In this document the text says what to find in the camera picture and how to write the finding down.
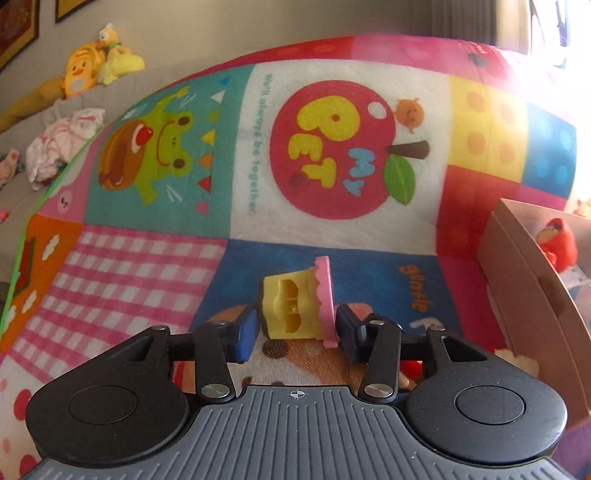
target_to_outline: yellow polka dot square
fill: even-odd
[[[520,183],[528,119],[520,97],[449,76],[452,141],[447,163]]]

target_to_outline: green leaf illustration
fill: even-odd
[[[384,184],[390,196],[403,205],[414,197],[414,170],[408,160],[399,155],[390,155],[384,168]]]

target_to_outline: black round pad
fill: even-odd
[[[113,385],[89,387],[70,398],[72,416],[91,425],[108,425],[129,417],[138,405],[138,397],[127,388]]]
[[[428,445],[453,458],[512,465],[549,455],[567,412],[554,390],[490,354],[486,361],[439,360],[408,396],[405,417]]]
[[[27,427],[43,457],[105,468],[145,458],[172,441],[189,405],[141,362],[89,362],[37,392]]]
[[[467,419],[485,425],[504,425],[525,411],[521,397],[502,387],[483,385],[467,388],[456,398],[456,407]]]

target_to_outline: cardboard box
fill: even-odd
[[[579,250],[577,264],[589,276],[591,220],[512,200],[500,200],[491,213],[477,258],[508,348],[540,364],[540,380],[562,396],[569,427],[574,427],[591,417],[591,335],[532,236],[553,218],[570,225]]]

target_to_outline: white cloth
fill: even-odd
[[[62,164],[68,164],[96,131],[103,126],[105,110],[86,108],[75,112],[72,118],[62,118],[39,135],[25,153],[25,169],[33,190],[59,173]]]

